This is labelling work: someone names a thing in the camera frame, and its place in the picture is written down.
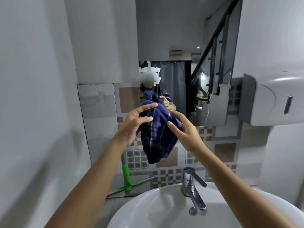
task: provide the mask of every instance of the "faucet handle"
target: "faucet handle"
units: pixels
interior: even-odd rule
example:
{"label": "faucet handle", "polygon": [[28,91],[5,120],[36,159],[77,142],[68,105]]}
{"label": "faucet handle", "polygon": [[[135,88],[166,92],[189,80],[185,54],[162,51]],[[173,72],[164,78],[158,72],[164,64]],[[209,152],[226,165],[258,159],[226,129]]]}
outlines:
{"label": "faucet handle", "polygon": [[184,172],[191,175],[202,187],[207,187],[207,184],[196,174],[192,167],[185,167]]}

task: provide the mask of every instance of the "blue plaid cloth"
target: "blue plaid cloth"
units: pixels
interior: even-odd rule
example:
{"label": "blue plaid cloth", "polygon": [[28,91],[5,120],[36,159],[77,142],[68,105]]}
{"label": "blue plaid cloth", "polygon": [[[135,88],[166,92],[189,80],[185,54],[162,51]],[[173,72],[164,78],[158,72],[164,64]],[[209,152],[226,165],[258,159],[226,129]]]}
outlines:
{"label": "blue plaid cloth", "polygon": [[152,116],[153,121],[143,123],[140,126],[140,135],[143,150],[147,155],[148,162],[154,164],[162,158],[167,158],[177,142],[177,137],[167,126],[172,122],[181,130],[181,122],[175,118],[162,105],[163,100],[152,91],[144,91],[145,101],[141,105],[158,103],[154,109],[146,110],[140,114],[141,117]]}

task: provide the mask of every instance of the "faucet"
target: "faucet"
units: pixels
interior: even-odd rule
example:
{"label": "faucet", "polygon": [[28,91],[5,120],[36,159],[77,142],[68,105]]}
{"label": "faucet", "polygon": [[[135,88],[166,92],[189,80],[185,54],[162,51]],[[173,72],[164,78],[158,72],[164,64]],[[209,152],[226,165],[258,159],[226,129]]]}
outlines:
{"label": "faucet", "polygon": [[207,184],[195,173],[194,168],[185,167],[184,174],[183,174],[183,183],[181,186],[181,192],[186,197],[191,198],[198,214],[204,216],[204,215],[206,215],[206,212],[207,212],[206,205],[194,186],[194,179],[202,187],[207,187]]}

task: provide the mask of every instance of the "gray curtain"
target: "gray curtain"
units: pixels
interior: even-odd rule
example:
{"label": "gray curtain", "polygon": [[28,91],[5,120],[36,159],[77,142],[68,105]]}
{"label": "gray curtain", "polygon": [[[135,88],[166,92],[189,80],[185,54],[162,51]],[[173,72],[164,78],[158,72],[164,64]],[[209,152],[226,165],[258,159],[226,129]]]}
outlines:
{"label": "gray curtain", "polygon": [[161,69],[160,88],[168,92],[176,110],[186,115],[185,62],[157,62],[155,65]]}

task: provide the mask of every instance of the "sink basin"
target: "sink basin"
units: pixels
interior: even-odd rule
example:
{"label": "sink basin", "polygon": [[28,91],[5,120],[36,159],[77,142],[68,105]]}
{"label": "sink basin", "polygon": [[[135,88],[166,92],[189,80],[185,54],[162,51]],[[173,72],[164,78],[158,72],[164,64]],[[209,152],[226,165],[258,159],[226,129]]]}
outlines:
{"label": "sink basin", "polygon": [[[193,207],[193,203],[190,198],[181,193],[181,185],[175,184],[150,190],[130,200],[113,216],[108,228],[241,227],[215,184],[207,184],[207,188],[196,184],[197,191],[207,207],[205,216],[190,215],[189,211]],[[302,211],[275,195],[261,190],[256,191],[296,225],[304,227]]]}

